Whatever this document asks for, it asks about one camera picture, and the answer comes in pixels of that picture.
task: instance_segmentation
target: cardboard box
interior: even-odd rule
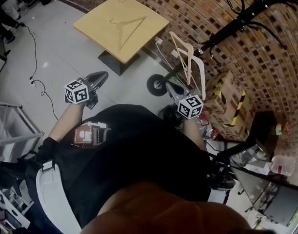
[[[229,71],[219,75],[207,83],[206,106],[212,108],[216,113],[225,114],[230,117],[234,115],[242,97],[243,88],[239,81]]]
[[[207,120],[225,139],[245,141],[256,113],[252,101],[231,72],[220,75],[213,84],[216,92],[213,95],[210,90],[212,96],[204,103]]]

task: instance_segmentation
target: wheel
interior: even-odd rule
[[[162,75],[152,75],[147,80],[147,89],[154,96],[163,96],[167,93],[165,83],[159,84],[164,78]]]

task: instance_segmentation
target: black coat rack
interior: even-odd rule
[[[252,21],[258,14],[269,8],[271,5],[276,3],[283,3],[293,10],[297,10],[293,4],[298,5],[298,0],[254,0],[253,4],[245,9],[244,0],[241,0],[241,11],[236,11],[230,2],[230,0],[226,0],[231,8],[231,10],[237,14],[237,18],[232,22],[227,24],[221,30],[219,30],[216,34],[212,34],[210,38],[205,42],[198,42],[191,35],[188,37],[192,39],[195,43],[202,45],[199,49],[194,52],[194,55],[199,57],[203,54],[204,51],[209,49],[209,53],[211,58],[221,66],[221,63],[214,57],[213,48],[217,46],[219,43],[224,41],[229,36],[235,34],[237,31],[244,32],[244,27],[250,27],[255,30],[259,30],[259,27],[264,28],[268,31],[280,44],[284,49],[287,49],[287,46],[280,40],[280,38],[272,32],[268,27],[263,25],[262,23]],[[166,86],[165,82],[168,81],[169,78],[174,76],[178,71],[182,69],[181,65],[178,65],[171,72],[169,72],[166,76],[162,75],[152,75],[147,81],[147,88],[149,92],[155,96],[163,96],[166,94]]]

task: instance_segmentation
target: tile floor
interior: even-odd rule
[[[57,117],[68,105],[64,102],[64,85],[97,71],[109,72],[109,78],[97,92],[99,103],[92,111],[85,108],[84,118],[114,104],[143,105],[153,113],[170,104],[168,95],[155,97],[146,88],[152,74],[165,75],[166,70],[141,51],[140,58],[119,77],[98,59],[104,49],[74,29],[73,23],[83,15],[57,0],[46,6],[37,3],[22,12],[21,21],[36,39],[38,69],[34,79],[45,84]],[[11,52],[0,74],[0,101],[23,105],[35,126],[49,133],[56,122],[50,100],[40,95],[43,87],[39,82],[33,87],[29,80],[35,69],[33,38],[27,28],[20,27],[14,34],[16,39],[6,45]]]

